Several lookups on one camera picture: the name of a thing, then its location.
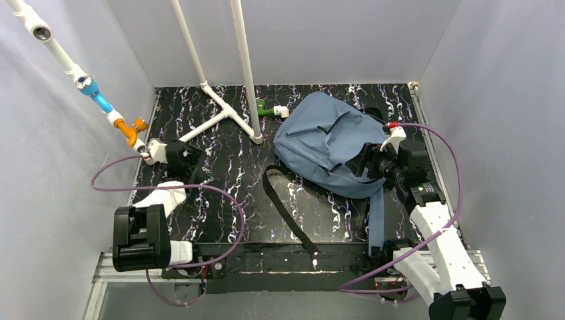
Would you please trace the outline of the blue student backpack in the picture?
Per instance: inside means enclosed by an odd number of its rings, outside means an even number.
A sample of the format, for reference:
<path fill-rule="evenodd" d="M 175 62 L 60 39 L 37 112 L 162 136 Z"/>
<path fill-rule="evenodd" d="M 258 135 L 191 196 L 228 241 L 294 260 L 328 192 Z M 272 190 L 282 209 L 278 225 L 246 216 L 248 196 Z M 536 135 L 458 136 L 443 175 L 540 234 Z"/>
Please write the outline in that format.
<path fill-rule="evenodd" d="M 370 114 L 323 92 L 306 96 L 283 121 L 275 134 L 275 155 L 283 175 L 303 179 L 351 199 L 368 199 L 368 249 L 382 248 L 384 234 L 383 177 L 370 178 L 368 169 L 356 174 L 358 156 L 366 143 L 381 144 L 383 123 Z"/>

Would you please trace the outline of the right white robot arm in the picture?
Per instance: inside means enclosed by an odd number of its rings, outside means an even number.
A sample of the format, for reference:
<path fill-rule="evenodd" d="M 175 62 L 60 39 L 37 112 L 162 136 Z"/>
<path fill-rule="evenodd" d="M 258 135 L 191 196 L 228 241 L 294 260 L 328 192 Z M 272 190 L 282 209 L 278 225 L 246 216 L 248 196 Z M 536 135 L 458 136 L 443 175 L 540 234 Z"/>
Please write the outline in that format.
<path fill-rule="evenodd" d="M 506 305 L 501 287 L 492 287 L 467 253 L 457 230 L 449 225 L 446 198 L 428 178 L 428 152 L 422 141 L 365 143 L 356 174 L 384 178 L 396 188 L 433 262 L 428 263 L 410 240 L 385 241 L 384 256 L 394 263 L 428 305 L 430 319 L 500 319 Z"/>

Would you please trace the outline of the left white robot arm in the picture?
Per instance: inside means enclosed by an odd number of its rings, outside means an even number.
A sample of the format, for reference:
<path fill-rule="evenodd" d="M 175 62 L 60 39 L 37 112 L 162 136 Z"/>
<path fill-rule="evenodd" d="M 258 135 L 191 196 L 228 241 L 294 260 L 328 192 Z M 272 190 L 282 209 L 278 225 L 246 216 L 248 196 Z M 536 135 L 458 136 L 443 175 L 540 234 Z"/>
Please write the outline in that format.
<path fill-rule="evenodd" d="M 167 219 L 187 199 L 187 189 L 202 151 L 180 141 L 165 147 L 165 171 L 171 180 L 160 183 L 143 200 L 120 207 L 114 214 L 113 267 L 118 272 L 164 269 L 193 260 L 189 241 L 170 238 Z"/>

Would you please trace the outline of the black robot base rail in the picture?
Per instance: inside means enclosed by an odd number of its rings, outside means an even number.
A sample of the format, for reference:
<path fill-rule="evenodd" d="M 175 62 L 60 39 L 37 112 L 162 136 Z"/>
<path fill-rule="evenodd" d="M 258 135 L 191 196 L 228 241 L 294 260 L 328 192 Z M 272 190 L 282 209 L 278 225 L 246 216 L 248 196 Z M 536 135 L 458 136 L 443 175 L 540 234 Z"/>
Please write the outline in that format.
<path fill-rule="evenodd" d="M 203 278 L 209 294 L 254 291 L 336 291 L 382 265 L 365 243 L 319 243 L 311 255 L 300 243 L 241 243 L 206 271 L 163 270 L 163 279 Z"/>

